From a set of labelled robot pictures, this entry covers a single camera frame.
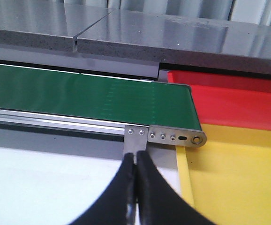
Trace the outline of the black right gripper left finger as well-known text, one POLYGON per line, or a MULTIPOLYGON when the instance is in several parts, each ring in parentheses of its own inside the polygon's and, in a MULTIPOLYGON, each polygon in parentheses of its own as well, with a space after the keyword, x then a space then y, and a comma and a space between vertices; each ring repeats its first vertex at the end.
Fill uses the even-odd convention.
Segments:
POLYGON ((134 155, 122 163, 100 197, 72 225, 133 225, 136 220, 136 169, 134 155))

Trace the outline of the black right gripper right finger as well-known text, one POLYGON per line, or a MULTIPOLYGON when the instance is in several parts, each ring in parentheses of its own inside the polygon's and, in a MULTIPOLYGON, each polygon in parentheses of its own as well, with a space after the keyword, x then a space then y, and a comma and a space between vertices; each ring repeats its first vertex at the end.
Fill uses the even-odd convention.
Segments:
POLYGON ((137 152, 136 163, 137 199, 142 225, 213 224, 171 188, 148 152, 137 152))

